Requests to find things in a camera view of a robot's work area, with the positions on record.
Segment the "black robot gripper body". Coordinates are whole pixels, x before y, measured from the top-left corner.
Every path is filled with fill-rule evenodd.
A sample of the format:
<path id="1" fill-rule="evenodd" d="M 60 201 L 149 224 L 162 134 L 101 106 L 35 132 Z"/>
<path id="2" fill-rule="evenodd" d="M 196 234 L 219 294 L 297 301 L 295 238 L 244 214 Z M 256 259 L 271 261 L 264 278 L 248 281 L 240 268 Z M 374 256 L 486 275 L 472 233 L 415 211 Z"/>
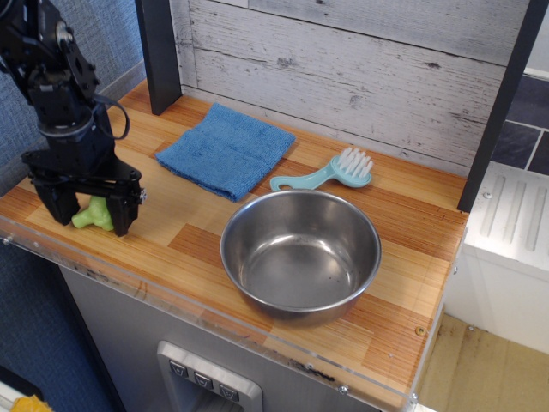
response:
<path id="1" fill-rule="evenodd" d="M 82 111 L 82 119 L 70 124 L 40 124 L 47 141 L 45 149 L 26 152 L 22 161 L 29 167 L 34 184 L 72 183 L 76 195 L 84 193 L 107 199 L 112 195 L 144 197 L 141 173 L 115 154 L 116 143 L 104 105 Z"/>

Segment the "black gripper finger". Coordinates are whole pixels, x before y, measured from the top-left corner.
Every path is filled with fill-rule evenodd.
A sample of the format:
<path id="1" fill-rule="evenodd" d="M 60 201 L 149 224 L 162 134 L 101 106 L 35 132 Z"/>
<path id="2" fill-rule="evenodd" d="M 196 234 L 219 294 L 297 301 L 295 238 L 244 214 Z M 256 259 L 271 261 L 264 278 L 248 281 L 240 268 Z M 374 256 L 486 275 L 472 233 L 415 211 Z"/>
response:
<path id="1" fill-rule="evenodd" d="M 141 194 L 112 195 L 106 199 L 106 207 L 111 216 L 113 230 L 118 237 L 125 236 L 131 224 L 137 219 Z"/>
<path id="2" fill-rule="evenodd" d="M 80 211 L 76 188 L 72 183 L 58 185 L 39 185 L 34 183 L 35 190 L 55 221 L 66 226 Z"/>

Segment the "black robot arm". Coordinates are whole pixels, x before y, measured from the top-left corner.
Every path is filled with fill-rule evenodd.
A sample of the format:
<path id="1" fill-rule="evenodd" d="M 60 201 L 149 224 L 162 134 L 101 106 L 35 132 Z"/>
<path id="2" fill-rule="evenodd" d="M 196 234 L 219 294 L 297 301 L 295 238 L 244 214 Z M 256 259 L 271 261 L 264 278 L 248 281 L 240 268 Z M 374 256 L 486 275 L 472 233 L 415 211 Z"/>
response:
<path id="1" fill-rule="evenodd" d="M 127 234 L 145 197 L 141 173 L 115 154 L 107 108 L 96 94 L 95 67 L 81 54 L 73 30 L 49 1 L 1 3 L 1 70 L 33 107 L 48 147 L 21 160 L 39 198 L 59 223 L 81 213 L 77 196 L 105 206 L 109 229 Z"/>

